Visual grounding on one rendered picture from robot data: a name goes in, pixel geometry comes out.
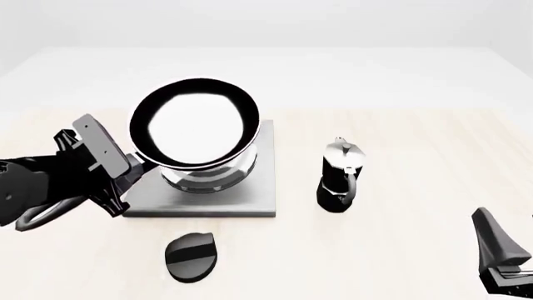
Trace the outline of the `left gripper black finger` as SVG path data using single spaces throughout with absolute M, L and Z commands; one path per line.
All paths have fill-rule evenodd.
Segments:
M 144 160 L 139 158 L 135 153 L 126 154 L 126 159 L 130 164 L 131 171 L 142 171 Z
M 125 194 L 134 184 L 136 184 L 145 174 L 153 170 L 157 165 L 152 163 L 136 163 L 131 166 L 129 172 L 121 175 L 117 179 L 114 179 L 117 195 L 121 197 Z

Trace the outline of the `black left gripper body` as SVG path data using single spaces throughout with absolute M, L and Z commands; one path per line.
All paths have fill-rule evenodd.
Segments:
M 63 129 L 54 140 L 59 148 L 57 158 L 66 168 L 60 192 L 65 192 L 69 198 L 90 199 L 112 217 L 118 217 L 129 209 L 129 204 L 117 195 L 114 179 L 96 162 L 73 130 Z

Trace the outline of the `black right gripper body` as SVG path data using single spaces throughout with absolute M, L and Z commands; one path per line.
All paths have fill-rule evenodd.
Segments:
M 533 271 L 521 269 L 523 262 L 489 265 L 479 263 L 479 278 L 489 294 L 533 296 Z

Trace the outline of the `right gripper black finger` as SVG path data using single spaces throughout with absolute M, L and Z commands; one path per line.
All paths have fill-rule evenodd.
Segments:
M 479 264 L 524 264 L 531 254 L 512 239 L 485 207 L 471 215 L 478 243 Z

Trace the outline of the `black frying pan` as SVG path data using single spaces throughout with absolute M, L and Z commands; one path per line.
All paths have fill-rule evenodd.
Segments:
M 251 95 L 210 78 L 159 87 L 128 121 L 138 157 L 159 167 L 171 187 L 195 194 L 221 192 L 248 177 L 259 154 L 260 129 Z

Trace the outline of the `flat grey stove plate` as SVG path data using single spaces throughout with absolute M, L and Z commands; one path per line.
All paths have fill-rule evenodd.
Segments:
M 274 122 L 262 121 L 254 143 L 208 172 L 151 170 L 127 192 L 126 218 L 276 216 Z

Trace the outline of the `grey plate on black stalk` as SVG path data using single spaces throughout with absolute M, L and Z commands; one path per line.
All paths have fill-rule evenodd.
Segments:
M 131 169 L 126 155 L 116 145 L 107 129 L 91 114 L 84 114 L 72 123 L 85 147 L 111 179 L 121 177 Z

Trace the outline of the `black and silver moka pot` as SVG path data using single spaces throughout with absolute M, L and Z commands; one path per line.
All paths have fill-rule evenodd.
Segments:
M 326 145 L 316 190 L 320 207 L 330 213 L 343 213 L 351 207 L 365 159 L 366 154 L 343 137 L 336 137 Z

